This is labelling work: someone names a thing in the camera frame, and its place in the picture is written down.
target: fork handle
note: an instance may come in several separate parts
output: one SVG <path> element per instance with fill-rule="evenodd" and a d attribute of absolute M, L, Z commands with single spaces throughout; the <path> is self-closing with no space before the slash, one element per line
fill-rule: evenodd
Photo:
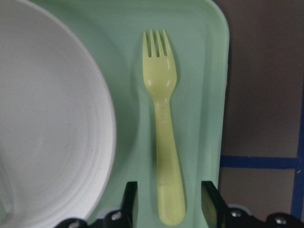
<path fill-rule="evenodd" d="M 185 198 L 173 135 L 170 103 L 155 103 L 157 194 L 162 222 L 174 226 L 185 217 Z"/>

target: yellow fork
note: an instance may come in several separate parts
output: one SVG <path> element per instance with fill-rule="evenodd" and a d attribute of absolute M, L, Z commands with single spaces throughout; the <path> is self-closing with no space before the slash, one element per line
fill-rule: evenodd
<path fill-rule="evenodd" d="M 166 31 L 163 29 L 162 32 L 166 54 L 157 30 L 157 55 L 153 31 L 150 30 L 151 56 L 144 32 L 142 67 L 144 84 L 153 98 L 155 109 L 159 216 L 164 224 L 174 226 L 185 217 L 185 198 L 170 111 L 170 98 L 177 81 L 176 67 Z"/>

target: fork tine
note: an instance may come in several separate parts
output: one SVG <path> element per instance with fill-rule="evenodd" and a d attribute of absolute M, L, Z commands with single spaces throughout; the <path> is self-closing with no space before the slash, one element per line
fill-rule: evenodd
<path fill-rule="evenodd" d="M 148 51 L 148 43 L 147 43 L 147 33 L 143 32 L 143 37 L 142 37 L 142 56 L 143 57 L 148 57 L 149 56 L 149 51 Z"/>
<path fill-rule="evenodd" d="M 166 30 L 163 29 L 162 32 L 163 32 L 163 37 L 164 37 L 164 40 L 165 40 L 165 46 L 166 46 L 167 55 L 168 55 L 170 52 L 172 52 L 170 42 L 168 40 Z"/>
<path fill-rule="evenodd" d="M 154 41 L 154 36 L 153 36 L 152 29 L 150 30 L 150 41 L 151 41 L 151 57 L 155 57 L 156 56 L 156 48 L 155 48 L 155 41 Z"/>
<path fill-rule="evenodd" d="M 156 37 L 157 37 L 157 44 L 158 44 L 158 51 L 159 51 L 159 54 L 160 56 L 164 56 L 164 51 L 163 51 L 163 48 L 162 48 L 162 42 L 161 42 L 161 36 L 160 36 L 160 32 L 159 30 L 156 30 Z"/>

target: green object on plate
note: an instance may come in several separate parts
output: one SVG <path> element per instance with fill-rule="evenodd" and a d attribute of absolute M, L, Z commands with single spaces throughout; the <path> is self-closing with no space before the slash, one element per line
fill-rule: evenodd
<path fill-rule="evenodd" d="M 171 113 L 186 217 L 177 228 L 207 228 L 201 181 L 218 182 L 229 30 L 210 0 L 34 0 L 80 38 L 109 86 L 117 147 L 107 188 L 93 211 L 119 207 L 126 182 L 138 182 L 134 226 L 164 228 L 158 216 L 154 108 L 143 83 L 143 31 L 166 28 L 177 69 Z"/>

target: fork head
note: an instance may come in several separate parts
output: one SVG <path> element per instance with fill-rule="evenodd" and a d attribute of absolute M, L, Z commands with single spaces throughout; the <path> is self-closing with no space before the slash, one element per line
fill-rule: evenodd
<path fill-rule="evenodd" d="M 142 69 L 143 81 L 154 101 L 167 102 L 176 86 L 177 75 L 173 53 L 170 43 L 163 29 L 163 38 L 165 50 L 163 48 L 162 39 L 158 30 L 156 30 L 157 47 L 154 41 L 153 31 L 150 30 L 150 53 L 148 49 L 148 41 L 146 32 L 143 33 L 142 42 Z"/>

